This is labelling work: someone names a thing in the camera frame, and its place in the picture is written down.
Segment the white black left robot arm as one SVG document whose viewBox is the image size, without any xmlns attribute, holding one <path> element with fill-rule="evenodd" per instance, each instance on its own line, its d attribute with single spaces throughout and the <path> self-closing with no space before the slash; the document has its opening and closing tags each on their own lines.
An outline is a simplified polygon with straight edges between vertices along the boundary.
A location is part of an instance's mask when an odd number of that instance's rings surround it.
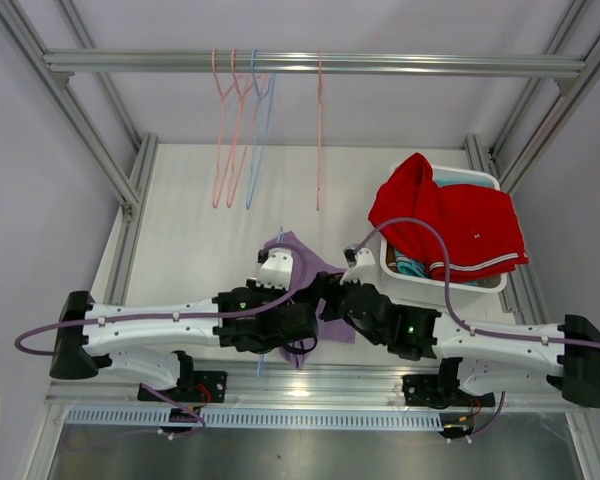
<svg viewBox="0 0 600 480">
<path fill-rule="evenodd" d="M 77 291 L 69 295 L 60 324 L 51 378 L 85 380 L 105 371 L 137 382 L 137 398 L 144 402 L 223 402 L 226 373 L 197 370 L 184 345 L 300 355 L 314 349 L 318 337 L 309 304 L 253 283 L 157 310 L 97 304 Z"/>
</svg>

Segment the blue hanger of lilac trousers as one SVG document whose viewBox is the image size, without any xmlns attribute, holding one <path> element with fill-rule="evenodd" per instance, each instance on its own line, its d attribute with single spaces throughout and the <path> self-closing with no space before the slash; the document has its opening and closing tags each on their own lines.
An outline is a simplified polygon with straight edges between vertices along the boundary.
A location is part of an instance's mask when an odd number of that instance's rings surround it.
<svg viewBox="0 0 600 480">
<path fill-rule="evenodd" d="M 276 236 L 275 243 L 281 242 L 283 240 L 283 238 L 284 238 L 284 227 L 280 226 L 279 230 L 278 230 L 278 234 Z M 262 372 L 263 372 L 264 363 L 265 363 L 265 357 L 266 357 L 266 354 L 259 355 L 258 363 L 257 363 L 257 367 L 256 367 L 256 378 L 262 377 Z"/>
</svg>

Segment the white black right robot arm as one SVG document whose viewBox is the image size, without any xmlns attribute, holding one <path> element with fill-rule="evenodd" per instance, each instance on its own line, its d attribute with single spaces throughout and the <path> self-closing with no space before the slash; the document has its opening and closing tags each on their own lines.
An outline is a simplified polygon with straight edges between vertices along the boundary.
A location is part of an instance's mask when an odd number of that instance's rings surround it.
<svg viewBox="0 0 600 480">
<path fill-rule="evenodd" d="M 392 302 L 369 283 L 317 274 L 311 291 L 324 301 L 324 321 L 343 320 L 373 345 L 404 360 L 467 359 L 507 364 L 539 374 L 564 400 L 600 409 L 600 331 L 586 318 L 523 327 L 467 324 L 454 311 Z"/>
</svg>

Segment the brown trousers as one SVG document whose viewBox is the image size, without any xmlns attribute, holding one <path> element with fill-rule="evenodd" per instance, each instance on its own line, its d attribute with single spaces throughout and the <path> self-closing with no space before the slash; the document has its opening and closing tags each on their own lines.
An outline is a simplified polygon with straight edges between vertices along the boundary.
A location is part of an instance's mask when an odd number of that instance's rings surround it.
<svg viewBox="0 0 600 480">
<path fill-rule="evenodd" d="M 386 248 L 386 265 L 390 271 L 399 273 L 396 250 L 391 245 Z"/>
</svg>

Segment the lilac trousers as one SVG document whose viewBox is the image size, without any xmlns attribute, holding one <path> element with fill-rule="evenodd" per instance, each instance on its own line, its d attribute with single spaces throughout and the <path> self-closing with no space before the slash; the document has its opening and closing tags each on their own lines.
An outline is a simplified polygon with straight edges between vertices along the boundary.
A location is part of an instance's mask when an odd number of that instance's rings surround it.
<svg viewBox="0 0 600 480">
<path fill-rule="evenodd" d="M 283 231 L 279 229 L 278 235 L 265 243 L 266 246 L 274 245 L 276 243 L 289 243 L 293 244 L 296 248 L 303 252 L 305 274 L 301 274 L 301 267 L 296 259 L 293 259 L 293 269 L 290 285 L 294 286 L 299 281 L 302 281 L 301 288 L 306 288 L 310 285 L 314 277 L 319 272 L 327 273 L 343 273 L 342 268 L 333 266 L 326 263 L 321 257 L 319 257 L 313 250 L 307 247 L 292 231 Z M 356 334 L 354 330 L 348 326 L 343 320 L 337 319 L 333 321 L 325 322 L 322 319 L 322 315 L 316 314 L 318 324 L 318 335 L 319 341 L 332 341 L 344 344 L 354 344 Z M 289 363 L 293 368 L 300 369 L 305 360 L 309 357 L 309 353 L 302 355 L 288 353 L 282 347 L 278 349 L 278 353 L 282 359 Z"/>
</svg>

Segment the red trousers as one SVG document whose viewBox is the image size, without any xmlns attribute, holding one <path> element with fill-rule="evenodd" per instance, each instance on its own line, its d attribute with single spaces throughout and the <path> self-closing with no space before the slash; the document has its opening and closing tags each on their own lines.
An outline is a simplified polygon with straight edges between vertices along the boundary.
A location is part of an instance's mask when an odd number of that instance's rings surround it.
<svg viewBox="0 0 600 480">
<path fill-rule="evenodd" d="M 399 253 L 425 267 L 435 280 L 444 278 L 444 254 L 428 229 L 409 222 L 421 220 L 444 240 L 451 280 L 468 283 L 513 271 L 529 262 L 511 197 L 499 190 L 468 183 L 440 186 L 432 165 L 420 153 L 404 160 L 379 188 L 368 215 Z"/>
</svg>

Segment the blue hanger of teal trousers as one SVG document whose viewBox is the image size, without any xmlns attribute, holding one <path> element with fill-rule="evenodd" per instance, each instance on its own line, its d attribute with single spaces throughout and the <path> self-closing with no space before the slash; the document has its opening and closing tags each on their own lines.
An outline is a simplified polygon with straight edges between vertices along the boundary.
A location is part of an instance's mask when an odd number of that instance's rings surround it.
<svg viewBox="0 0 600 480">
<path fill-rule="evenodd" d="M 258 53 L 259 50 L 254 49 L 250 57 L 250 73 L 254 82 L 257 103 L 255 111 L 255 128 L 251 144 L 251 163 L 245 197 L 246 210 L 250 210 L 252 207 L 267 148 L 276 86 L 275 74 L 265 74 L 256 69 Z"/>
</svg>

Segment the pink hanger of brown trousers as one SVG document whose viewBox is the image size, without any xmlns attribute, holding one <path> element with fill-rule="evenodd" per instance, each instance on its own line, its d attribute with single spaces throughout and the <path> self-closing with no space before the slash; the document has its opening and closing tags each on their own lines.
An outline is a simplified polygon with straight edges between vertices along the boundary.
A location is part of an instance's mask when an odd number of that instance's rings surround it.
<svg viewBox="0 0 600 480">
<path fill-rule="evenodd" d="M 255 110 L 252 114 L 252 118 L 248 125 L 247 137 L 244 141 L 243 150 L 241 156 L 238 156 L 239 142 L 242 136 L 242 125 L 243 116 L 246 109 L 247 99 L 251 91 L 255 92 L 254 82 L 251 77 L 250 71 L 247 75 L 239 74 L 237 72 L 237 57 L 238 53 L 236 49 L 233 49 L 230 54 L 230 68 L 231 75 L 237 77 L 237 91 L 234 92 L 237 98 L 237 111 L 234 121 L 234 129 L 231 137 L 231 143 L 229 146 L 227 157 L 229 158 L 229 171 L 227 176 L 226 185 L 224 191 L 226 192 L 225 205 L 227 208 L 231 208 L 234 204 L 237 189 L 240 184 L 242 171 L 244 168 L 244 162 L 246 159 L 247 150 L 250 148 L 252 136 L 255 128 Z"/>
</svg>

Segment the pink hanger of red trousers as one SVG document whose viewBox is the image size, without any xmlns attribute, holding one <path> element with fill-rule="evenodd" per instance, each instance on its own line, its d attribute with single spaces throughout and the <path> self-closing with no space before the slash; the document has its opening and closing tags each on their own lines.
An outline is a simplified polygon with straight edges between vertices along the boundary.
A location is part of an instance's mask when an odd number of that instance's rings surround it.
<svg viewBox="0 0 600 480">
<path fill-rule="evenodd" d="M 322 177 L 323 177 L 323 92 L 324 92 L 324 81 L 323 81 L 323 52 L 318 51 L 318 84 L 317 84 L 317 100 L 318 100 L 318 120 L 317 120 L 317 170 L 316 170 L 316 211 L 321 209 L 321 198 L 322 198 Z"/>
</svg>

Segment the pink hanger of yellow trousers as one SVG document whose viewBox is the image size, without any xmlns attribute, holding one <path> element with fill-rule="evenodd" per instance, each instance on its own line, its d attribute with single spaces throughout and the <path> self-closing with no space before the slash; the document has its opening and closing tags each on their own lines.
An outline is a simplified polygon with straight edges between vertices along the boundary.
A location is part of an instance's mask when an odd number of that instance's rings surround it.
<svg viewBox="0 0 600 480">
<path fill-rule="evenodd" d="M 224 87 L 220 81 L 218 71 L 218 50 L 213 49 L 211 54 L 211 67 L 212 75 L 214 78 L 216 91 L 220 101 L 219 107 L 219 121 L 218 121 L 218 132 L 216 137 L 216 157 L 215 157 L 215 174 L 212 186 L 212 197 L 211 205 L 214 209 L 217 209 L 220 205 L 220 200 L 224 187 L 226 185 L 228 171 L 229 171 L 229 158 L 223 155 L 224 151 L 224 134 L 226 126 L 226 114 L 227 114 L 227 99 L 237 91 L 237 77 L 232 76 L 231 83 Z"/>
</svg>

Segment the teal trousers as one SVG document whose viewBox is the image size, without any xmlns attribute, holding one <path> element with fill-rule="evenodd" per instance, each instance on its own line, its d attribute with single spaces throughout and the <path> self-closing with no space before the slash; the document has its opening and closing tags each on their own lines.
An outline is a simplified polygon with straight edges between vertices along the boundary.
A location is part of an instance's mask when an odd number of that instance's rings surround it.
<svg viewBox="0 0 600 480">
<path fill-rule="evenodd" d="M 471 171 L 466 169 L 459 168 L 451 168 L 444 166 L 436 166 L 433 165 L 432 169 L 432 180 L 439 187 L 447 187 L 447 186 L 455 186 L 455 185 L 473 185 L 476 187 L 492 189 L 495 191 L 500 190 L 500 185 L 498 181 L 491 176 L 490 174 Z M 387 245 L 392 244 L 389 243 L 385 238 L 381 239 L 381 255 L 383 257 L 382 260 L 382 270 L 383 272 L 392 280 L 395 281 L 410 281 L 418 286 L 422 286 L 424 289 L 433 290 L 434 288 L 442 289 L 444 287 L 444 279 L 440 281 L 432 279 L 430 276 L 425 276 L 425 269 L 422 268 L 422 276 L 417 275 L 415 272 L 408 274 L 404 274 L 399 268 L 399 273 L 392 272 L 388 269 L 386 265 L 386 248 Z M 398 264 L 407 265 L 411 262 L 411 259 L 408 256 L 398 254 L 397 255 L 397 267 Z M 452 282 L 451 289 L 456 290 L 458 292 L 462 292 L 468 296 L 479 296 L 486 295 L 487 293 L 499 293 L 504 289 L 506 285 L 506 277 L 504 274 L 497 274 L 486 276 L 482 274 L 480 278 L 477 280 L 471 280 L 467 282 Z"/>
</svg>

